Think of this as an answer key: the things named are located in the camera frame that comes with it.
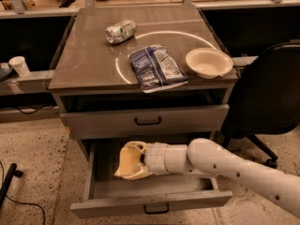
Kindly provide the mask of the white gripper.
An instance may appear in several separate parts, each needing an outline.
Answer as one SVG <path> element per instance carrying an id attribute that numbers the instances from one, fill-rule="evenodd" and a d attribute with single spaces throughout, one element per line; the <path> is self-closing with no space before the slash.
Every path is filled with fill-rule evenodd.
<path id="1" fill-rule="evenodd" d="M 188 147 L 185 144 L 147 143 L 142 141 L 127 142 L 122 150 L 126 154 L 142 154 L 146 167 L 133 169 L 118 168 L 115 176 L 125 180 L 139 180 L 150 175 L 169 173 L 190 173 L 194 166 L 188 159 Z"/>

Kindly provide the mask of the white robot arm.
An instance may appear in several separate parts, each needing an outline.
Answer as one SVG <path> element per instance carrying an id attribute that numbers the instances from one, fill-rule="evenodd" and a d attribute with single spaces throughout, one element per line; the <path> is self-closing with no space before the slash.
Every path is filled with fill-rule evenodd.
<path id="1" fill-rule="evenodd" d="M 300 177 L 241 158 L 204 138 L 189 144 L 127 142 L 115 176 L 126 180 L 179 173 L 231 178 L 300 218 Z"/>

